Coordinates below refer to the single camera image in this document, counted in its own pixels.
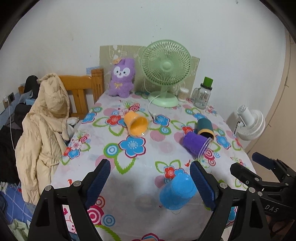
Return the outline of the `wooden chair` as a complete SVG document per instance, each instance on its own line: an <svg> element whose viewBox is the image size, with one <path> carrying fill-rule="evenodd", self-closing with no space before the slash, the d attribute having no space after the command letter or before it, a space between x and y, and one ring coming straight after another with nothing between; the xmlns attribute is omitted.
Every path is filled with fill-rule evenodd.
<svg viewBox="0 0 296 241"><path fill-rule="evenodd" d="M76 111L70 112L71 117L84 119L88 114L86 90L91 90L94 103L104 93L104 71L103 68L91 70L91 76L59 75L67 91L72 92Z"/></svg>

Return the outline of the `orange plastic cup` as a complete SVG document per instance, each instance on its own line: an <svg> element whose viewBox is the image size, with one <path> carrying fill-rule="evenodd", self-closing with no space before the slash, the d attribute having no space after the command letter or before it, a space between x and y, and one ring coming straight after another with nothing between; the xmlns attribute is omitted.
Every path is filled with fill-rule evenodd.
<svg viewBox="0 0 296 241"><path fill-rule="evenodd" d="M129 111L124 116L128 133L133 137L142 137L149 128L149 121L143 115Z"/></svg>

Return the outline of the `blue plastic cup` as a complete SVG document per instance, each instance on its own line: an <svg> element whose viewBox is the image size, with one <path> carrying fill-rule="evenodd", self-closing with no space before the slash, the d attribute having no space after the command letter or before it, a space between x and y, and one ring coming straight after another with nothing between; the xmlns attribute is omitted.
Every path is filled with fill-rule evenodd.
<svg viewBox="0 0 296 241"><path fill-rule="evenodd" d="M189 174L178 174L161 189L159 201L166 209L179 210L195 196L197 191Z"/></svg>

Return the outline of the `purple plastic cup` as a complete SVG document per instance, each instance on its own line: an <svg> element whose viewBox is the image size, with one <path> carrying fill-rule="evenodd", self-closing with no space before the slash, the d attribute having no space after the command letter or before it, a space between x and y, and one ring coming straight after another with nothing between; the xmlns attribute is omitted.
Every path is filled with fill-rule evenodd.
<svg viewBox="0 0 296 241"><path fill-rule="evenodd" d="M182 145L193 157L199 159L206 152L211 142L211 138L188 132L183 138Z"/></svg>

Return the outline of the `white floor fan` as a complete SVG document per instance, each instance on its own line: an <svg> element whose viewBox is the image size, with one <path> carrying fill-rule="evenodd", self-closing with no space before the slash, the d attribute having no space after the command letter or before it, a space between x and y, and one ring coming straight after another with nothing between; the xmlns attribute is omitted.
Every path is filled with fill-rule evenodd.
<svg viewBox="0 0 296 241"><path fill-rule="evenodd" d="M240 122L235 133L241 140L249 142L261 136L265 129L265 118L261 111L241 105L237 109L237 115Z"/></svg>

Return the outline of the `green desk fan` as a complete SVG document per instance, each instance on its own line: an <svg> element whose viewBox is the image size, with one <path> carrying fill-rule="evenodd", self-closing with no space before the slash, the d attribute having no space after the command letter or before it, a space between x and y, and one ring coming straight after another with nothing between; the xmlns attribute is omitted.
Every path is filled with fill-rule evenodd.
<svg viewBox="0 0 296 241"><path fill-rule="evenodd" d="M161 88L148 95L148 100L163 108L179 104L177 97L168 89L183 80L191 72L191 55L180 43L159 40L148 45L142 53L140 66L146 80Z"/></svg>

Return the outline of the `purple plush toy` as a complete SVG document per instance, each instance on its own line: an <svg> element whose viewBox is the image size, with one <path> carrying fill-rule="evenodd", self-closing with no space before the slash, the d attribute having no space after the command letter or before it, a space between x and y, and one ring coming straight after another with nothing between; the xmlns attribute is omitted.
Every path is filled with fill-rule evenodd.
<svg viewBox="0 0 296 241"><path fill-rule="evenodd" d="M135 76L135 60L132 58L117 58L113 61L108 94L121 98L129 97L133 90Z"/></svg>

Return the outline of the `floral tablecloth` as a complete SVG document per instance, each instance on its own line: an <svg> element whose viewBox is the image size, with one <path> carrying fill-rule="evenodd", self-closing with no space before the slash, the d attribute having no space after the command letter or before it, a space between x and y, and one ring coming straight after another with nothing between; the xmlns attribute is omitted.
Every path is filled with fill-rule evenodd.
<svg viewBox="0 0 296 241"><path fill-rule="evenodd" d="M149 101L141 91L128 98L103 94L86 115L72 137L51 184L67 187L82 180L103 159L111 173L90 218L103 240L194 240L211 216L199 194L182 209L171 211L159 202L160 188L175 176L189 172L193 157L181 139L196 129L196 122L207 118L214 128L214 141L200 159L204 169L217 181L245 190L233 177L230 166L238 163L252 169L252 163L229 126L211 106L200 110L186 101L174 108L147 111ZM134 111L146 117L149 128L142 137L128 133L124 116Z"/></svg>

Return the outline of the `cotton swab container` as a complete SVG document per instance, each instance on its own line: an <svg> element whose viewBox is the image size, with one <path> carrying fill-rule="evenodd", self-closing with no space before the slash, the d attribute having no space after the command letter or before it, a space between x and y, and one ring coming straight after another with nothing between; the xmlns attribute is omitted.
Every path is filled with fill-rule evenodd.
<svg viewBox="0 0 296 241"><path fill-rule="evenodd" d="M178 90L177 98L179 101L185 102L186 99L188 98L188 95L189 95L189 89L180 87L180 89Z"/></svg>

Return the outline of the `beige puffer jacket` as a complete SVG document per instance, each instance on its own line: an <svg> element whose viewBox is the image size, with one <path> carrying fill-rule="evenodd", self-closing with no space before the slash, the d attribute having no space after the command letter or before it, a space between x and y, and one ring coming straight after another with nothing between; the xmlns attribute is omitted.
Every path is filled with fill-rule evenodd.
<svg viewBox="0 0 296 241"><path fill-rule="evenodd" d="M22 121L23 134L15 149L16 167L25 202L37 205L51 184L69 140L70 101L56 73L40 80L38 97Z"/></svg>

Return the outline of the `teal and yellow cup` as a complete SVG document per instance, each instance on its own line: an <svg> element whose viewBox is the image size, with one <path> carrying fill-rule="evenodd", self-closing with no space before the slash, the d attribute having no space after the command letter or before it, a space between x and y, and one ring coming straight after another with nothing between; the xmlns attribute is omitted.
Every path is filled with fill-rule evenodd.
<svg viewBox="0 0 296 241"><path fill-rule="evenodd" d="M197 134L214 140L213 126L207 118L201 118L197 121Z"/></svg>

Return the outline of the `glass jar green lid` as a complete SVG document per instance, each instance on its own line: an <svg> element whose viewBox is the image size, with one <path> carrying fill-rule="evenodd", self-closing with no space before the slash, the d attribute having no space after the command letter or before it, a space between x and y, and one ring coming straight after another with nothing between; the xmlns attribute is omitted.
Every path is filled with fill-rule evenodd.
<svg viewBox="0 0 296 241"><path fill-rule="evenodd" d="M194 106L200 109L205 109L212 91L213 79L204 77L203 82L199 88L193 90L191 100Z"/></svg>

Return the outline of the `beige patterned wall board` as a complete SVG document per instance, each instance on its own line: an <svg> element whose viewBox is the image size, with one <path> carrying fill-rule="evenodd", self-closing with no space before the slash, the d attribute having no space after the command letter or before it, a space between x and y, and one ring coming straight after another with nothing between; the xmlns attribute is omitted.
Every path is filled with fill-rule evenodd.
<svg viewBox="0 0 296 241"><path fill-rule="evenodd" d="M132 46L132 45L106 45L100 46L99 50L99 67L104 70L104 87L105 90L108 89L109 82L111 80L111 70L113 67L114 60L120 58L132 58L135 60L135 77L134 77L134 91L157 91L161 87L158 85L152 84L148 81L140 66L140 59L145 46ZM182 82L169 88L169 92L173 94L178 94L179 89L184 87L192 92L194 88L194 81L196 77L197 68L199 65L200 59L197 57L192 57L191 61L191 73L190 75Z"/></svg>

